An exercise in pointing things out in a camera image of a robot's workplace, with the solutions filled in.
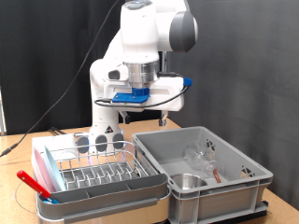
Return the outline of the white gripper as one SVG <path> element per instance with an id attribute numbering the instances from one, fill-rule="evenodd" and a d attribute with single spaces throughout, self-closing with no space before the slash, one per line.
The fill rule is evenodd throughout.
<path id="1" fill-rule="evenodd" d="M 184 77 L 158 77 L 148 83 L 109 80 L 104 85 L 102 106 L 120 110 L 125 124 L 131 122 L 126 111 L 163 110 L 159 125 L 165 126 L 167 111 L 179 111 L 184 106 L 184 92 Z"/>

